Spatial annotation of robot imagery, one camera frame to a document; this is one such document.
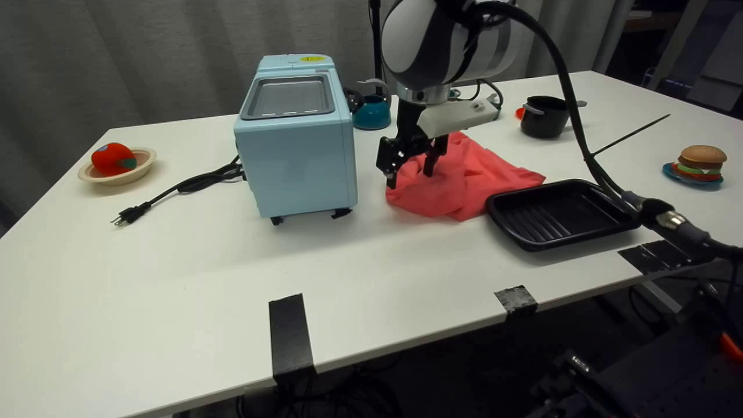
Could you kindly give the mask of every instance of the power cord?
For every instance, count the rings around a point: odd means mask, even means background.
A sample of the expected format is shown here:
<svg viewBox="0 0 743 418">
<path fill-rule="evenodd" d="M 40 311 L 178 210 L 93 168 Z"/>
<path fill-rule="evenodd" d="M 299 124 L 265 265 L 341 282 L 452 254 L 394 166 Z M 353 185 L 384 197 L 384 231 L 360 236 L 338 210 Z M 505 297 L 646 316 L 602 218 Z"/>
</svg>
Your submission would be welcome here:
<svg viewBox="0 0 743 418">
<path fill-rule="evenodd" d="M 502 93 L 502 87 L 497 87 L 492 81 L 487 81 L 487 79 L 478 79 L 478 86 L 481 84 L 486 84 L 486 86 L 489 86 L 489 91 L 497 95 L 497 109 L 503 109 L 503 93 Z"/>
<path fill-rule="evenodd" d="M 192 192 L 200 192 L 213 184 L 222 184 L 222 181 L 229 181 L 229 179 L 245 179 L 243 172 L 242 172 L 242 163 L 240 163 L 240 155 L 224 164 L 224 166 L 218 166 L 213 172 L 204 172 L 204 173 L 197 173 L 197 175 L 191 175 L 172 188 L 168 188 L 164 192 L 155 195 L 154 200 L 144 201 L 144 204 L 137 204 L 137 207 L 127 207 L 118 213 L 118 218 L 113 218 L 113 224 L 132 224 L 137 223 L 146 210 L 151 210 L 157 201 L 163 201 L 164 197 L 172 197 L 172 195 L 192 195 Z"/>
<path fill-rule="evenodd" d="M 474 93 L 468 96 L 458 96 L 458 102 L 474 102 L 481 96 L 481 84 L 475 84 Z"/>
</svg>

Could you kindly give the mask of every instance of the black mug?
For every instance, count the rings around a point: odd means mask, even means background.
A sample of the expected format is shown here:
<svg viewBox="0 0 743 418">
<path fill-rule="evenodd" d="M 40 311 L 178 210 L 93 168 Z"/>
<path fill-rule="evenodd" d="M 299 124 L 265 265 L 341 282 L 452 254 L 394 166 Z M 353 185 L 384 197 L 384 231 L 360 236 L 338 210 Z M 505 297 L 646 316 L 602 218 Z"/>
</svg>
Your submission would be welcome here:
<svg viewBox="0 0 743 418">
<path fill-rule="evenodd" d="M 551 95 L 531 95 L 524 105 L 521 129 L 530 137 L 560 137 L 568 119 L 567 102 Z"/>
</svg>

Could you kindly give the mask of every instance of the red towel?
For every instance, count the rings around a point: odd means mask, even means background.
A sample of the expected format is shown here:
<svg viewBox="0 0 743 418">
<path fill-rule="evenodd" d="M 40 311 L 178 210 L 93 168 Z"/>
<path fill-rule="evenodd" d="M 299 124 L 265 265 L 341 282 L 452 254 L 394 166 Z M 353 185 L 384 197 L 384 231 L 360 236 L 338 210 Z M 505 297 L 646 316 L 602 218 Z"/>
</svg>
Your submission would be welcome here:
<svg viewBox="0 0 743 418">
<path fill-rule="evenodd" d="M 429 216 L 466 220 L 486 210 L 495 192 L 523 190 L 544 184 L 544 173 L 514 166 L 462 131 L 449 134 L 446 155 L 435 175 L 423 173 L 424 155 L 416 155 L 396 172 L 396 188 L 388 188 L 388 204 Z"/>
</svg>

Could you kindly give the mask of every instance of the white plate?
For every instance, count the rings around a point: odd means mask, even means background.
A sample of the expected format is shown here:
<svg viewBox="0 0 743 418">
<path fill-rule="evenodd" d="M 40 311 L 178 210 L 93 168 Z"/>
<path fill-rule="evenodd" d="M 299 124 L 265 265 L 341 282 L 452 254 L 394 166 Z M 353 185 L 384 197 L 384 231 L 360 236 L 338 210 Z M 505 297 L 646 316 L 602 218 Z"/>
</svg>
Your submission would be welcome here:
<svg viewBox="0 0 743 418">
<path fill-rule="evenodd" d="M 82 166 L 76 173 L 82 181 L 93 184 L 93 185 L 123 185 L 123 184 L 132 184 L 137 179 L 141 179 L 155 163 L 155 151 L 148 148 L 132 148 L 134 157 L 137 157 L 137 166 L 120 172 L 117 175 L 101 175 L 99 172 L 94 172 L 93 164 Z"/>
</svg>

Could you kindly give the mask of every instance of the burger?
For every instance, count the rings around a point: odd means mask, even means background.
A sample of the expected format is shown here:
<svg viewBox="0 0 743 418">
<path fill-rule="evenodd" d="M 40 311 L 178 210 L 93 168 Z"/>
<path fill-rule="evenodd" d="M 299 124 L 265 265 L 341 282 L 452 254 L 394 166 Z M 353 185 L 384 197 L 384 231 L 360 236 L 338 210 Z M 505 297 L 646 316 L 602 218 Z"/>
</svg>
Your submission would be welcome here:
<svg viewBox="0 0 743 418">
<path fill-rule="evenodd" d="M 687 145 L 674 163 L 674 175 L 694 184 L 720 184 L 724 159 L 727 155 L 717 145 Z"/>
</svg>

